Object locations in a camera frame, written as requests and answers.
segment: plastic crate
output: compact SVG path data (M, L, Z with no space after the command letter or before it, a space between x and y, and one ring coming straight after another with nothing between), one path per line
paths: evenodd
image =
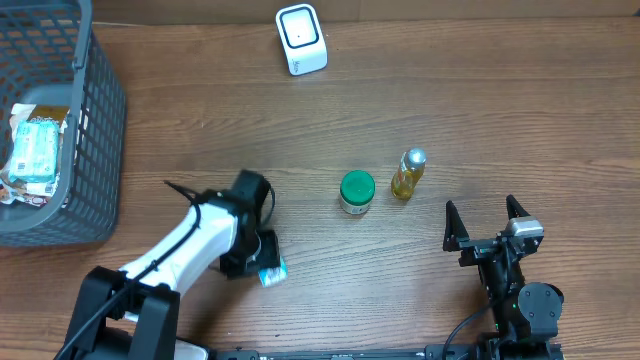
M70 106L58 189L41 208L0 204L0 246L99 241L114 230L126 99L92 11L90 0L0 0L0 167L14 103Z

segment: bottle cap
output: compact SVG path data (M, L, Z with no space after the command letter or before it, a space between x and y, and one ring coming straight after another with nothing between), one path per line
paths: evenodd
M413 148L407 152L407 162L412 168L421 168L427 163L427 153L420 148Z
M340 195L345 202L353 206L363 206L373 200L376 183L366 171L354 170L342 179Z

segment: wood grain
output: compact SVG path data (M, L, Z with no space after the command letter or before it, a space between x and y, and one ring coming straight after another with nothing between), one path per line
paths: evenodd
M98 32L129 98L120 224L103 244L0 249L0 359L51 359L84 275L133 260L181 220L187 204L162 180L222 188L241 168L277 191L290 278L262 289L204 274L180 336L259 351L442 343L486 301L476 270L441 251L445 202L483 237L504 227L513 193L545 225L522 266L566 295L567 358L640 357L640 22L327 24L329 66L299 78L273 30ZM404 204L388 184L414 145L429 167ZM356 168L378 186L361 218L336 202Z
M94 0L95 20L137 25L273 23L290 0ZM309 0L320 21L631 16L638 0Z

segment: wall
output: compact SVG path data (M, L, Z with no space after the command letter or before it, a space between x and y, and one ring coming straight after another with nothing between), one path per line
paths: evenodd
M630 16L640 0L309 0L322 21ZM125 24L268 23L291 0L94 0Z

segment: light blue package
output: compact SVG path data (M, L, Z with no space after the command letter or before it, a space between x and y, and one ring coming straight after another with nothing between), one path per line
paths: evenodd
M18 125L9 168L11 182L55 181L59 130L54 121L23 121Z
M284 263L282 256L280 257L280 267L275 269L264 269L258 272L263 287L269 287L278 284L289 275L287 265Z

